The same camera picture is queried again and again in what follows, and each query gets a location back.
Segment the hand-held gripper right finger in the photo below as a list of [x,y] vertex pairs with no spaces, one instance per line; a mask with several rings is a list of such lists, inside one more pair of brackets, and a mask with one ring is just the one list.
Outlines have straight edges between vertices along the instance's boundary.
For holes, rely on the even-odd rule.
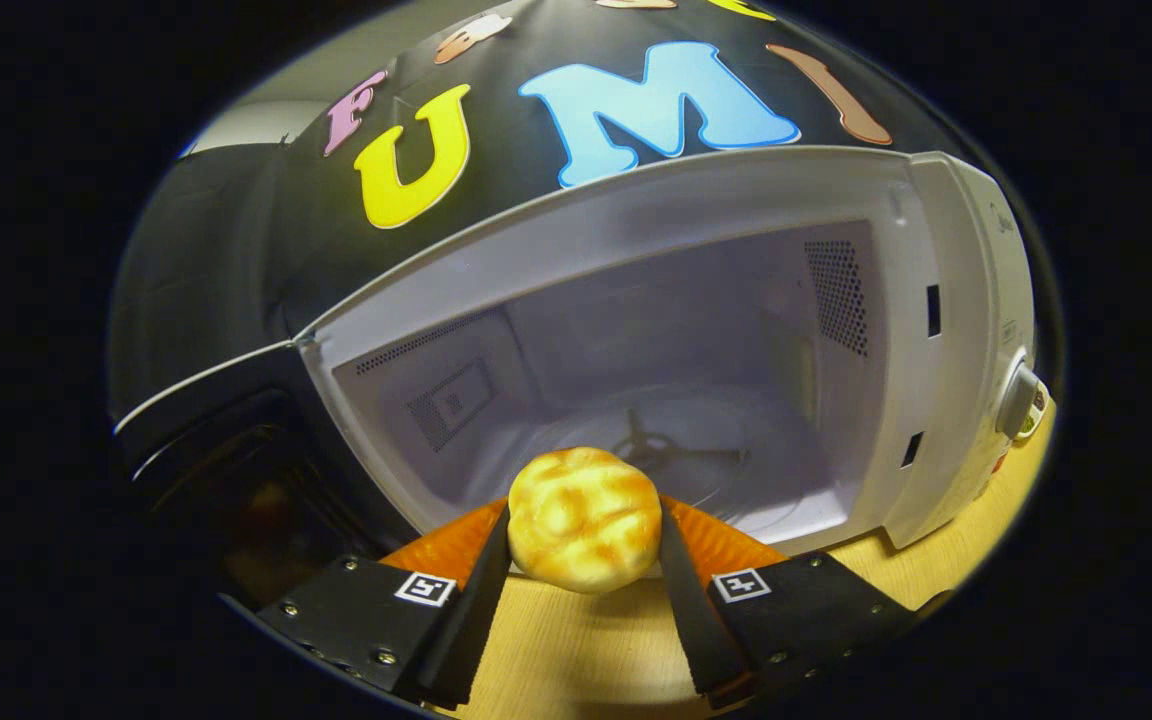
[[919,620],[829,553],[783,555],[670,497],[660,523],[679,639],[712,708],[794,694]]

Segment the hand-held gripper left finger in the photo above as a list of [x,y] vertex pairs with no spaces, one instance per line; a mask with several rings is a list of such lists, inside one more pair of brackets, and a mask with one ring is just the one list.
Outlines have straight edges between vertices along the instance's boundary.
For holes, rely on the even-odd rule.
[[256,624],[370,694],[458,708],[509,574],[508,523],[495,500],[384,559],[339,556]]

